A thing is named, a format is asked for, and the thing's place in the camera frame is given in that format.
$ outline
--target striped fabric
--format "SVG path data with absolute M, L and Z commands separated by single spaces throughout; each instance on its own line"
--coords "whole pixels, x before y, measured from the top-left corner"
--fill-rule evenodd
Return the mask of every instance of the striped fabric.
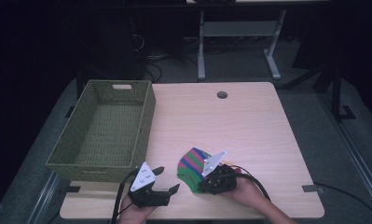
M 193 147 L 177 165 L 177 176 L 188 185 L 193 193 L 201 193 L 198 191 L 198 183 L 204 178 L 202 176 L 203 160 L 209 157 L 211 157 L 210 154 Z

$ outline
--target green wicker basket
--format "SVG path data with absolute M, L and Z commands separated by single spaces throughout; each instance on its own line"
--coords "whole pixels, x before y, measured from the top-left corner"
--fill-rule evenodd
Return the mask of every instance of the green wicker basket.
M 155 104 L 149 81 L 91 80 L 47 166 L 71 180 L 121 182 L 145 161 Z

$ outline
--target wooden tabletop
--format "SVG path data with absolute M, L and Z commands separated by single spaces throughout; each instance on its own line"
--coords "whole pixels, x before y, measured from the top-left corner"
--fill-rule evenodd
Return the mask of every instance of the wooden tabletop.
M 312 185 L 312 180 L 272 84 L 155 84 L 153 89 L 157 103 L 146 162 L 151 169 L 165 167 L 153 189 L 181 185 L 169 205 L 159 207 L 149 219 L 262 217 L 222 196 L 193 194 L 176 175 L 178 162 L 192 147 L 211 155 L 226 150 L 225 161 L 248 170 L 290 217 L 324 215 L 317 192 L 303 191 L 302 186 Z M 227 93 L 226 99 L 217 97 L 220 91 Z M 63 218 L 111 218 L 118 184 L 73 181 L 71 185 L 81 188 L 67 193 Z

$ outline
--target person's hand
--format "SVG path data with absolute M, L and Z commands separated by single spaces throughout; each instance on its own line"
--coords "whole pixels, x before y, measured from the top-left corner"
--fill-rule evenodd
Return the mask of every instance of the person's hand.
M 221 195 L 254 208 L 273 224 L 295 223 L 275 204 L 266 199 L 257 185 L 248 179 L 237 177 L 236 188 L 232 191 L 221 193 Z
M 128 194 L 122 199 L 119 211 L 126 208 L 132 203 L 130 196 Z M 147 217 L 156 209 L 157 207 L 143 207 L 139 208 L 135 204 L 132 204 L 127 209 L 125 209 L 121 214 L 119 214 L 120 224 L 142 224 L 145 222 Z

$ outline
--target basket handle cutout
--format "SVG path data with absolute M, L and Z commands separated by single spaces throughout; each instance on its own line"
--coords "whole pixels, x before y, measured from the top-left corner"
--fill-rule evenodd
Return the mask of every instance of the basket handle cutout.
M 131 85 L 124 85 L 124 84 L 113 84 L 113 89 L 115 90 L 132 90 Z
M 83 174 L 107 175 L 106 171 L 81 171 Z

